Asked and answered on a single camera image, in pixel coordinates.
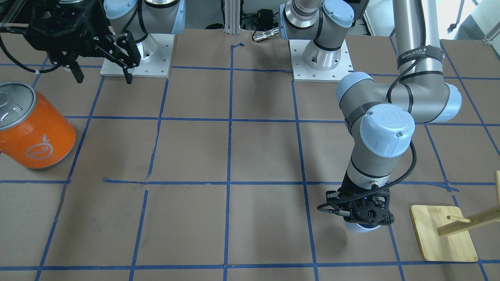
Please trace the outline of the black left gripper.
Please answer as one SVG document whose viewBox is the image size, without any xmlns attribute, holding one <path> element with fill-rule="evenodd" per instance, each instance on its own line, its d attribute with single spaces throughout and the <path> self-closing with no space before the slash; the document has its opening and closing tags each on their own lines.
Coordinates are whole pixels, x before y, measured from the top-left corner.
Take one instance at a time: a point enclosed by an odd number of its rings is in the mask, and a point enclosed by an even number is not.
<svg viewBox="0 0 500 281">
<path fill-rule="evenodd" d="M 368 184 L 368 189 L 356 185 L 345 174 L 341 187 L 326 192 L 327 206 L 331 206 L 336 215 L 345 222 L 375 227 L 390 225 L 394 215 L 389 211 L 389 189 L 376 184 Z"/>
</svg>

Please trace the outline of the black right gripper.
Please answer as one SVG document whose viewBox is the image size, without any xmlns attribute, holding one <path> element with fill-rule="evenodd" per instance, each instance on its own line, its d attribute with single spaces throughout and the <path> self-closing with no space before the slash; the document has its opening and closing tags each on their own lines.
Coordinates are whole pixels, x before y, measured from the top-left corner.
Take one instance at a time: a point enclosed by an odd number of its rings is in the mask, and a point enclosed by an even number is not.
<svg viewBox="0 0 500 281">
<path fill-rule="evenodd" d="M 102 0 L 35 0 L 30 23 L 23 37 L 35 49 L 50 53 L 55 61 L 73 57 L 101 57 L 116 62 L 118 55 L 128 85 L 129 69 L 140 65 L 141 55 L 131 31 L 116 36 L 116 45 Z M 78 62 L 70 65 L 77 83 L 84 81 Z"/>
</svg>

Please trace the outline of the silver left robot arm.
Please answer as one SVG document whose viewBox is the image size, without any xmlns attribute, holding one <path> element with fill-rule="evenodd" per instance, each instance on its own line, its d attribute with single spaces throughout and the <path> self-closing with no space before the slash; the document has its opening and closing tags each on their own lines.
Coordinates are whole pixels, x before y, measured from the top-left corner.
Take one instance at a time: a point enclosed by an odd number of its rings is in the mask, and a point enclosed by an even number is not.
<svg viewBox="0 0 500 281">
<path fill-rule="evenodd" d="M 389 188 L 408 177 L 416 164 L 411 142 L 416 123 L 445 122 L 461 108 L 461 95 L 444 82 L 436 2 L 394 0 L 397 67 L 392 84 L 353 72 L 336 87 L 345 125 L 355 145 L 341 187 L 327 192 L 322 212 L 341 216 L 354 232 L 394 221 Z"/>
</svg>

